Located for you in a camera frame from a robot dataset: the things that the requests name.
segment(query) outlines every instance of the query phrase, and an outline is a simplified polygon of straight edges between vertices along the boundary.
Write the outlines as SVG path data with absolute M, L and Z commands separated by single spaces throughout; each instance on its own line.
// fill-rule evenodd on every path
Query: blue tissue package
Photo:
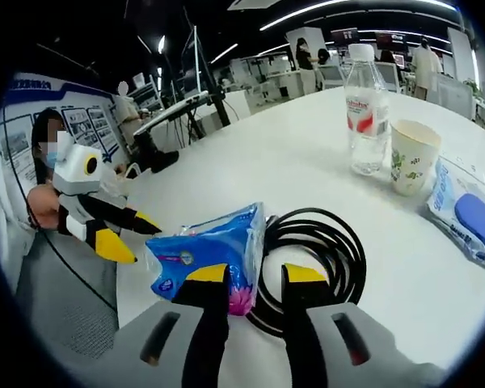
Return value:
M 161 264 L 151 289 L 171 300 L 195 270 L 228 264 L 229 312 L 247 314 L 255 303 L 265 231 L 264 207 L 259 202 L 212 221 L 184 226 L 179 235 L 147 240 L 147 259 Z
M 470 176 L 441 159 L 427 203 L 429 220 L 447 233 L 466 257 L 485 267 L 485 194 Z

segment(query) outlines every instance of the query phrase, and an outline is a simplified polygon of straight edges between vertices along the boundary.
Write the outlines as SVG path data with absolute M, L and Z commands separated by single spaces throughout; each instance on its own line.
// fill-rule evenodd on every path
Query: coiled black cable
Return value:
M 337 222 L 346 233 L 320 221 L 289 220 L 298 214 L 321 214 Z M 291 237 L 303 235 L 306 238 Z M 325 269 L 333 298 L 331 304 L 357 304 L 365 287 L 366 261 L 363 246 L 356 233 L 345 221 L 323 209 L 305 208 L 268 220 L 264 236 L 264 261 L 269 252 L 279 247 L 304 247 Z M 255 306 L 247 318 L 260 330 L 282 337 L 282 304 L 268 291 L 260 271 Z

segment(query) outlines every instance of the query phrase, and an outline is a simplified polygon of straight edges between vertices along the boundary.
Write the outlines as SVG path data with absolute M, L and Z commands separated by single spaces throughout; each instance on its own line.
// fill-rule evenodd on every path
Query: plastic bottle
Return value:
M 351 168 L 372 175 L 382 167 L 388 129 L 387 90 L 370 44 L 350 44 L 352 68 L 345 85 Z

